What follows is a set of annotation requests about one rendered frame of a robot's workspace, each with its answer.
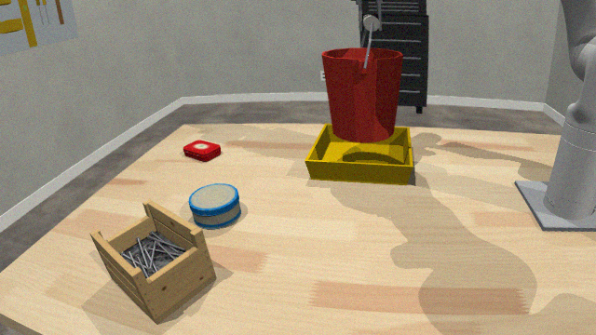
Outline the wooden crate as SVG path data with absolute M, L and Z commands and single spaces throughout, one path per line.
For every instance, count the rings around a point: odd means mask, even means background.
M 151 199 L 142 204 L 145 217 L 105 240 L 99 229 L 90 236 L 111 278 L 159 324 L 217 277 L 200 228 Z

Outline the round tin with blue rim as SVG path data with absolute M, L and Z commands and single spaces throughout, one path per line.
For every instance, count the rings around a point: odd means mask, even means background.
M 241 215 L 238 190 L 226 183 L 214 183 L 195 190 L 188 203 L 195 224 L 203 229 L 222 229 L 236 222 Z

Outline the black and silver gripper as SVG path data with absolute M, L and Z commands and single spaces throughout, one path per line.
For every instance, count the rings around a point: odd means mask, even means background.
M 359 30 L 363 31 L 363 15 L 362 15 L 362 0 L 354 0 L 356 1 L 356 5 L 359 4 Z M 376 18 L 380 21 L 380 26 L 377 31 L 382 31 L 382 21 L 381 21 L 381 4 L 383 4 L 383 0 L 375 0 L 375 4 L 377 4 L 377 14 Z

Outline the yellow shallow tray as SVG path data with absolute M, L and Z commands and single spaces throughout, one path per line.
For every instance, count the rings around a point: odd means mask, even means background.
M 413 170 L 410 128 L 395 127 L 387 140 L 361 143 L 341 140 L 325 124 L 305 164 L 311 180 L 407 185 Z

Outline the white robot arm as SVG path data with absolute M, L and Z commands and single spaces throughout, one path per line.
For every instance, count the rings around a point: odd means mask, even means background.
M 596 0 L 561 0 L 571 67 L 583 81 L 568 106 L 543 200 L 567 220 L 591 216 L 596 205 Z

